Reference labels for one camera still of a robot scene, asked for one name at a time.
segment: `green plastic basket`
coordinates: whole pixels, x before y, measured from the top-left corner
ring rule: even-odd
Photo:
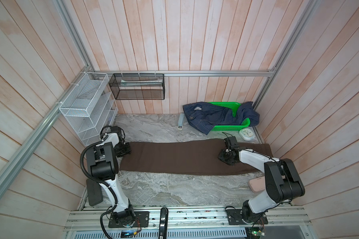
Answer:
[[[209,102],[216,106],[223,106],[230,108],[233,111],[233,117],[237,113],[237,109],[241,105],[238,102]],[[243,128],[247,128],[250,125],[250,119],[246,118],[241,125],[216,125],[211,131],[240,131]]]

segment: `pink case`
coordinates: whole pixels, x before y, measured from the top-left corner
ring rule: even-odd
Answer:
[[[256,178],[256,179],[251,179],[249,181],[249,187],[250,187],[251,191],[254,193],[261,192],[261,191],[265,190],[266,183],[264,181],[264,176]]]

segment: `brown cloth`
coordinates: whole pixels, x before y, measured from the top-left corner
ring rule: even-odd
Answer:
[[[273,156],[268,144],[239,143],[239,146]],[[258,171],[242,162],[230,166],[219,160],[218,154],[225,148],[223,139],[177,143],[131,142],[130,147],[132,153],[124,156],[120,170],[191,175],[238,175]]]

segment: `wooden plank wall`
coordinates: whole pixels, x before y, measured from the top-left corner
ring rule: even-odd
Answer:
[[[65,0],[96,71],[271,69],[307,0]],[[197,101],[253,101],[263,77],[170,77],[165,100],[120,113],[176,114]]]
[[[0,1],[0,170],[85,66],[49,0]],[[0,201],[0,238],[60,238],[85,187],[60,117]]]
[[[359,238],[359,0],[322,1],[268,93],[258,126],[290,158],[320,238]]]

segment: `clock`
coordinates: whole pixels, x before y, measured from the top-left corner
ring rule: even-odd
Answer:
[[[253,141],[255,138],[254,132],[249,128],[243,128],[239,131],[239,135],[245,140],[245,141]]]

